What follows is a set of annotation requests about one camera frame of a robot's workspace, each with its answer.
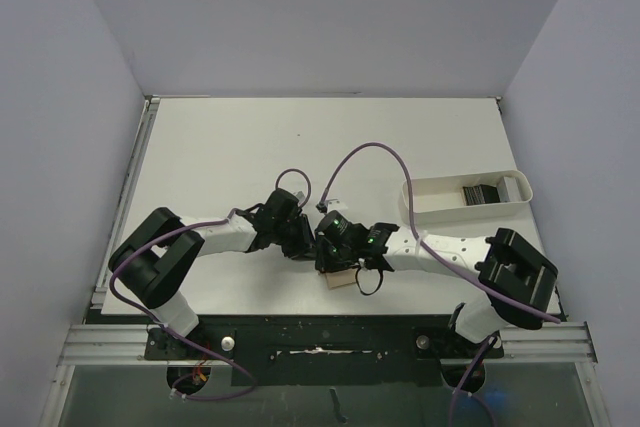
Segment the beige card holder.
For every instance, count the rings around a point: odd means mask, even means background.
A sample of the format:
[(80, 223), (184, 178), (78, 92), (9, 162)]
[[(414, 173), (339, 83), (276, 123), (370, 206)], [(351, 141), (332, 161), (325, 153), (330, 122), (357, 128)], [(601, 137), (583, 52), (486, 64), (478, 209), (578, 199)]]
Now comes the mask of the beige card holder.
[(335, 290), (356, 283), (356, 270), (348, 269), (339, 272), (326, 272), (323, 274), (327, 288)]

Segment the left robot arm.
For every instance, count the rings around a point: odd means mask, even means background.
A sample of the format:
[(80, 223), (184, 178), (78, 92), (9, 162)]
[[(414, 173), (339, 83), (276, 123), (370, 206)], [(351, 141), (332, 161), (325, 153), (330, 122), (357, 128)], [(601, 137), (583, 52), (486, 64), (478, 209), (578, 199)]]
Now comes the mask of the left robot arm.
[(198, 315), (180, 293), (197, 258), (221, 253), (253, 253), (272, 245), (286, 258), (315, 256), (315, 240), (298, 198), (277, 188), (267, 201), (234, 208), (223, 218), (186, 221), (159, 207), (116, 249), (108, 261), (110, 287), (121, 282), (134, 296), (125, 302), (170, 330), (168, 346), (180, 357), (200, 352), (204, 334)]

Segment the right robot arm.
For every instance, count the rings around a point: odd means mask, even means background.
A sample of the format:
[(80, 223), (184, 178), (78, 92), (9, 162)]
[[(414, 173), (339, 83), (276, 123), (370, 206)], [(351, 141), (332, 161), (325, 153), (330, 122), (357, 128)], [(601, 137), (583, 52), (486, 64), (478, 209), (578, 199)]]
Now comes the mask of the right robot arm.
[(517, 232), (489, 237), (420, 233), (391, 223), (365, 227), (331, 211), (315, 229), (316, 268), (419, 271), (459, 277), (481, 291), (459, 302), (445, 331), (448, 349), (469, 355), (490, 335), (513, 325), (538, 330), (558, 319), (548, 312), (558, 269)]

